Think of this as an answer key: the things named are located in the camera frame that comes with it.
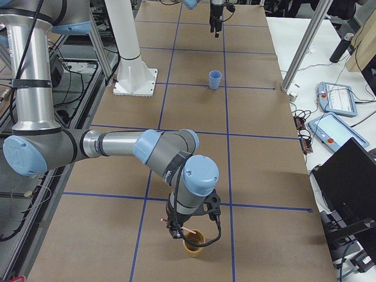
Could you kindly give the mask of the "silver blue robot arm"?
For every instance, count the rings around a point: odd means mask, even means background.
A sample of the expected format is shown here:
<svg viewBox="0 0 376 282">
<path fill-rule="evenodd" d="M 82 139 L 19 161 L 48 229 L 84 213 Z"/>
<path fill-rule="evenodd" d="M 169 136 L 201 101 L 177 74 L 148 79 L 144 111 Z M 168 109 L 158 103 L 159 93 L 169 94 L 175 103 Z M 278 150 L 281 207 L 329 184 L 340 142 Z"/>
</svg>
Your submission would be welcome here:
<svg viewBox="0 0 376 282">
<path fill-rule="evenodd" d="M 164 1 L 159 1 L 163 5 L 176 5 L 182 3 L 188 9 L 194 9 L 199 1 L 170 1 L 169 3 Z M 210 32 L 214 34 L 215 38 L 218 38 L 223 27 L 223 10 L 224 7 L 229 4 L 228 1 L 209 1 L 209 25 Z"/>
<path fill-rule="evenodd" d="M 53 99 L 48 35 L 90 35 L 95 22 L 89 1 L 2 1 L 1 24 L 13 73 L 13 127 L 3 150 L 15 172 L 34 177 L 84 159 L 134 156 L 172 188 L 165 222 L 173 238 L 187 239 L 184 224 L 193 216 L 220 224 L 219 169 L 196 153 L 194 131 L 99 132 L 71 128 L 71 116 L 59 117 L 67 100 Z"/>
</svg>

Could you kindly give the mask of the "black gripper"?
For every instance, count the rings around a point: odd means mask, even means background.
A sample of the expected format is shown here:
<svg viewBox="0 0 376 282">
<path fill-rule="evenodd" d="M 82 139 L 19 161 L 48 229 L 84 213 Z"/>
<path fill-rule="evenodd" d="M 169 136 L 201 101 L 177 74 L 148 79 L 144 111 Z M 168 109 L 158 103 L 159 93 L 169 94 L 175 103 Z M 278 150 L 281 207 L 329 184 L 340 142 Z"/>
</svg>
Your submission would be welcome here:
<svg viewBox="0 0 376 282">
<path fill-rule="evenodd" d="M 210 32 L 214 34 L 215 38 L 218 38 L 222 31 L 223 7 L 224 3 L 210 4 Z"/>
<path fill-rule="evenodd" d="M 169 230 L 170 235 L 174 239 L 181 239 L 184 231 L 193 232 L 192 229 L 184 226 L 185 222 L 187 222 L 192 217 L 191 214 L 179 213 L 177 211 L 177 208 L 174 208 L 170 201 L 166 203 L 166 214 L 166 228 Z"/>
</svg>

